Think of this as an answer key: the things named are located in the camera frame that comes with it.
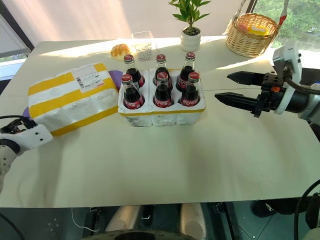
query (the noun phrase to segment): potted plant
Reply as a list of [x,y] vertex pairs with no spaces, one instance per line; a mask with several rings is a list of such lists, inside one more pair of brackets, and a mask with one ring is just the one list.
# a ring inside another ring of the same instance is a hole
[[181,47],[186,52],[197,51],[200,47],[201,30],[193,24],[208,16],[210,13],[200,15],[198,8],[211,1],[204,0],[171,0],[169,4],[177,7],[181,14],[172,14],[176,19],[186,22],[189,26],[181,31]]

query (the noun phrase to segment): table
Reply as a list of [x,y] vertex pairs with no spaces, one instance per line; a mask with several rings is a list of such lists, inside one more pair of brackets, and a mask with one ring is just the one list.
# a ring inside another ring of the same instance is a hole
[[[206,110],[193,125],[131,127],[113,114],[25,152],[4,180],[0,207],[60,208],[225,202],[300,196],[319,177],[319,142],[293,113],[260,118],[214,98],[235,92],[256,97],[257,86],[226,75],[265,73],[262,56],[229,51],[222,37],[204,37],[196,53]],[[41,42],[0,96],[1,115],[20,114],[28,87],[89,63],[122,70],[107,51],[114,41]],[[169,68],[181,68],[178,38],[156,39]],[[137,62],[140,69],[155,61]]]

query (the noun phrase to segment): purple object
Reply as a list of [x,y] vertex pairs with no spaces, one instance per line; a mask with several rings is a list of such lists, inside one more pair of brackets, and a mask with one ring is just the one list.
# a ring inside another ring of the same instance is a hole
[[119,90],[121,86],[121,77],[124,74],[122,71],[112,70],[109,71],[110,77],[112,78],[116,88]]
[[24,117],[30,117],[29,107],[26,107],[26,108],[25,108],[25,110],[24,110],[23,113],[22,113],[22,116],[24,116]]

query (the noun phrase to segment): coca-cola bottle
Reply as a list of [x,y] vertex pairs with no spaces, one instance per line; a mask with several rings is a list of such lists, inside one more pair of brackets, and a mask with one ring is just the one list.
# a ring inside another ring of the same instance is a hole
[[166,55],[158,54],[156,56],[156,71],[153,78],[153,84],[157,86],[157,83],[158,83],[157,75],[158,73],[164,72],[168,74],[168,86],[169,86],[169,90],[171,91],[173,87],[172,87],[172,81],[168,72],[166,61],[167,61]]
[[123,84],[123,105],[127,109],[140,108],[145,103],[145,98],[134,85],[132,76],[130,74],[123,75],[121,82]]
[[158,83],[153,97],[153,103],[160,108],[170,107],[173,101],[168,86],[168,74],[159,72],[156,77]]
[[183,65],[183,68],[180,72],[180,75],[177,77],[176,81],[176,89],[178,89],[180,92],[183,92],[183,90],[186,88],[188,76],[190,73],[192,73],[194,68],[194,62],[196,59],[196,54],[194,52],[188,52],[185,55],[185,63]]
[[180,99],[180,103],[183,106],[192,107],[199,103],[199,84],[199,74],[196,72],[191,72],[189,74],[188,82],[186,83],[186,88],[183,90]]
[[133,79],[133,83],[138,87],[141,88],[145,84],[145,78],[139,72],[139,70],[135,66],[135,59],[134,56],[131,54],[127,54],[124,56],[124,63],[126,66],[126,74],[130,74]]

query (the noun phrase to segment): floor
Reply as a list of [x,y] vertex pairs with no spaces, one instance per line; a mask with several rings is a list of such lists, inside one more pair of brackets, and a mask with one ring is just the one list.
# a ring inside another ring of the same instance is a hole
[[[251,201],[234,202],[235,212],[242,231],[243,240],[292,240],[294,216],[279,213],[266,218],[259,218],[250,210]],[[309,231],[305,213],[299,216],[299,239]]]
[[[292,240],[293,215],[276,214],[267,218],[254,216],[250,210],[251,201],[234,202],[235,212],[239,222],[243,240]],[[202,205],[207,223],[207,239],[221,240],[214,237],[210,211]],[[117,207],[104,207],[95,229],[103,232]],[[76,223],[84,225],[88,207],[73,208]],[[1,208],[0,213],[9,218],[21,230],[28,240],[76,240],[83,236],[83,229],[78,228],[72,221],[71,208]],[[224,235],[231,240],[227,219],[222,215]],[[154,219],[149,229],[178,231],[179,205],[163,204],[154,208]],[[140,223],[138,229],[145,227]],[[300,239],[309,231],[305,222],[305,214],[300,214]],[[19,240],[18,235],[0,218],[0,239]]]

